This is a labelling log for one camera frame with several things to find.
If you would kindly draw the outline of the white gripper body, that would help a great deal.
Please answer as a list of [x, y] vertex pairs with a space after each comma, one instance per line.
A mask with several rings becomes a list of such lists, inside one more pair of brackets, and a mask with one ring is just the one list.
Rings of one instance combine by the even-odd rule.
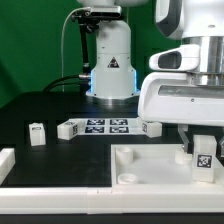
[[195, 86], [187, 73], [153, 72], [143, 81], [143, 121], [224, 127], [224, 88]]

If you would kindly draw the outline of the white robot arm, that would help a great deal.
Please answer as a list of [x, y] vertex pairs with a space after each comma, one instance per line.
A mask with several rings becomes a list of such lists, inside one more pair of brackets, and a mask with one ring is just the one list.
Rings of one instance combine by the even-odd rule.
[[[106, 103], [129, 99], [135, 72], [121, 8], [148, 0], [77, 1], [84, 24], [98, 30], [87, 95]], [[224, 0], [156, 0], [155, 23], [181, 45], [149, 59], [153, 72], [140, 91], [140, 128], [150, 137], [159, 136], [164, 123], [176, 124], [181, 136], [190, 125], [224, 128]]]

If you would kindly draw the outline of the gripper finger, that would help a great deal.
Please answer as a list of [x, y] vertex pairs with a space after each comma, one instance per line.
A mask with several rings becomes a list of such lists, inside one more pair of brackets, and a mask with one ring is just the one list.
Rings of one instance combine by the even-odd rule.
[[224, 133], [218, 135], [218, 155], [224, 157]]
[[181, 138], [181, 140], [183, 141], [183, 150], [187, 151], [188, 150], [188, 145], [189, 145], [189, 139], [186, 135], [186, 133], [188, 132], [188, 126], [184, 125], [184, 124], [179, 124], [178, 125], [178, 133], [179, 136]]

